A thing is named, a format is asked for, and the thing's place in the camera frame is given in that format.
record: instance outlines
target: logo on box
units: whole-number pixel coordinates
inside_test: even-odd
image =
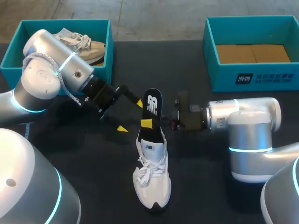
[[[240,73],[235,81],[235,84],[250,84],[253,73]]]

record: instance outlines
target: cable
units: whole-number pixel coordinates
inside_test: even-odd
[[[30,59],[37,59],[38,57],[42,57],[42,58],[46,59],[47,61],[49,61],[49,62],[53,65],[54,70],[55,70],[55,72],[57,73],[57,76],[58,76],[58,78],[59,78],[59,81],[60,81],[60,84],[61,84],[61,86],[62,86],[62,89],[65,91],[65,93],[66,93],[72,100],[74,100],[79,106],[81,106],[81,105],[82,105],[82,104],[81,104],[81,101],[80,101],[78,98],[74,97],[74,96],[67,90],[67,88],[65,87],[64,80],[63,80],[63,78],[62,78],[62,76],[61,76],[59,67],[58,67],[57,63],[56,63],[50,56],[48,56],[48,55],[46,55],[46,54],[43,54],[43,53],[38,53],[38,52],[34,52],[34,53],[28,55],[28,56],[23,60],[22,74],[23,74],[24,70],[26,69],[26,67],[27,67],[27,65],[28,65],[28,63],[29,63],[29,61],[30,61]]]
[[[26,123],[25,138],[28,139],[30,131],[30,123]]]

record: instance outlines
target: shoe box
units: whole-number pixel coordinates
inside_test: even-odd
[[[294,16],[208,17],[203,50],[214,92],[299,90]]]
[[[22,74],[22,61],[25,58],[23,48],[27,40],[40,29],[56,34],[62,28],[88,35],[92,41],[105,43],[104,61],[94,66],[94,74],[108,84],[111,83],[114,43],[110,20],[23,20],[20,22],[0,65],[0,70],[11,89],[16,86]],[[59,95],[65,95],[62,89]]]

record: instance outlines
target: concrete floor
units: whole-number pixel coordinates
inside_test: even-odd
[[[114,39],[201,39],[207,16],[291,14],[299,0],[0,0],[0,42],[20,20],[106,19]]]

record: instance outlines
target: black insole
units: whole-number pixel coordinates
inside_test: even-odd
[[[146,90],[143,96],[142,119],[153,119],[160,123],[162,106],[163,99],[161,92],[157,89]],[[141,141],[141,139],[154,143],[163,142],[160,125],[153,125],[152,129],[141,127],[138,140]]]

